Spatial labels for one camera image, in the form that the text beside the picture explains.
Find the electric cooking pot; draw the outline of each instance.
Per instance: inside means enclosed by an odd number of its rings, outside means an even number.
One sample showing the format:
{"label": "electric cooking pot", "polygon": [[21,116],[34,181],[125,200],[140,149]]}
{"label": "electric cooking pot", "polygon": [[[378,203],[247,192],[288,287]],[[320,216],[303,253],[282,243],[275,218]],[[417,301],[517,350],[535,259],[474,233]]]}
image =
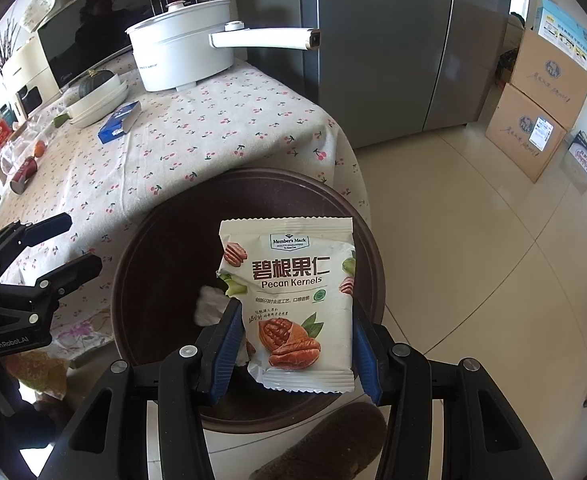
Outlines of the electric cooking pot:
{"label": "electric cooking pot", "polygon": [[129,27],[134,58],[147,91],[191,88],[196,81],[222,72],[234,63],[235,46],[316,50],[317,28],[245,28],[231,22],[231,0],[184,6]]}

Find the tile floor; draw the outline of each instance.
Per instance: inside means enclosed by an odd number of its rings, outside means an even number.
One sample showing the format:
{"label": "tile floor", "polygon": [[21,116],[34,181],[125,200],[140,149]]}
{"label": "tile floor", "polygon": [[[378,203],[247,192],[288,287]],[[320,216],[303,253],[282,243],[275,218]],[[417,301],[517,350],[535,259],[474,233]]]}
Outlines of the tile floor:
{"label": "tile floor", "polygon": [[[538,445],[555,479],[587,471],[587,192],[560,168],[561,147],[536,184],[478,123],[357,152],[387,278],[384,323],[431,359],[479,359]],[[219,480],[246,480],[353,400],[342,396],[286,430],[206,433]],[[430,479],[440,478],[443,415],[433,403]],[[160,480],[157,410],[148,413],[150,480]],[[359,480],[375,477],[377,462]]]}

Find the pot handle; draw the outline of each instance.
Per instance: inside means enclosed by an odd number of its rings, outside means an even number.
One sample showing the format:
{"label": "pot handle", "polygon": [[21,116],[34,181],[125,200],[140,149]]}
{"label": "pot handle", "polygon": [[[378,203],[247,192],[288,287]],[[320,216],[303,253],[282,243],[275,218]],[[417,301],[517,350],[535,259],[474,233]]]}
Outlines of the pot handle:
{"label": "pot handle", "polygon": [[227,48],[234,46],[264,46],[317,50],[320,46],[319,28],[243,28],[215,32],[209,35],[211,46]]}

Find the pecan illustration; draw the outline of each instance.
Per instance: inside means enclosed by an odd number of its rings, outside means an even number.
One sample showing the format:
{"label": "pecan illustration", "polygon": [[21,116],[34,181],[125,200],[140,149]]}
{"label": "pecan illustration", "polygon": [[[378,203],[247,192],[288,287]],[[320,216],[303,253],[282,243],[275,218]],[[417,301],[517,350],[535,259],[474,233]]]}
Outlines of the pecan illustration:
{"label": "pecan illustration", "polygon": [[258,321],[258,336],[265,348],[273,352],[289,340],[306,337],[307,331],[298,323],[284,317],[274,317],[267,321]]}
{"label": "pecan illustration", "polygon": [[240,264],[247,259],[247,251],[236,242],[231,242],[224,248],[223,258],[232,267],[240,267]]}
{"label": "pecan illustration", "polygon": [[337,290],[344,294],[353,296],[353,276],[347,276],[344,280],[342,280],[342,283],[338,285]]}
{"label": "pecan illustration", "polygon": [[320,357],[320,343],[313,337],[288,341],[273,351],[269,364],[283,370],[302,370],[313,365]]}

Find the cherry print tablecloth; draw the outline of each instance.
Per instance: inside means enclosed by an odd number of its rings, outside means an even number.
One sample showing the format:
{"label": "cherry print tablecloth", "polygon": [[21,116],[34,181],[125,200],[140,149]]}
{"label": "cherry print tablecloth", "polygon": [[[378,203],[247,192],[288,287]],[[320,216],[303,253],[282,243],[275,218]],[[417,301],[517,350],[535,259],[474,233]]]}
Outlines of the cherry print tablecloth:
{"label": "cherry print tablecloth", "polygon": [[116,266],[136,227],[159,203],[225,170],[269,166],[316,178],[369,220],[363,179],[340,127],[321,108],[237,61],[190,91],[145,92],[131,54],[107,66],[129,84],[142,113],[124,137],[101,144],[103,121],[66,123],[39,160],[23,195],[8,192],[0,228],[68,212],[69,232],[25,250],[7,283],[33,285],[84,253],[102,258],[101,275],[63,298],[49,355],[73,359],[113,339],[109,308]]}

